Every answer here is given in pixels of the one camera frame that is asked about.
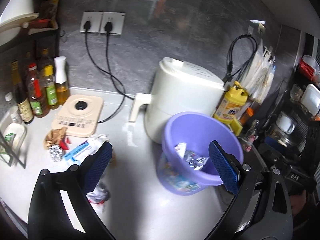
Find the right hand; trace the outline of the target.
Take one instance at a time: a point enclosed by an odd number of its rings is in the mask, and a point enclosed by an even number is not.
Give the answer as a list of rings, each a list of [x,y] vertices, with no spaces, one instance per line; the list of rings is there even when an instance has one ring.
[[[303,209],[314,210],[318,204],[313,193],[308,193],[306,190],[303,190],[301,194],[291,195],[290,203],[293,217],[302,212]]]

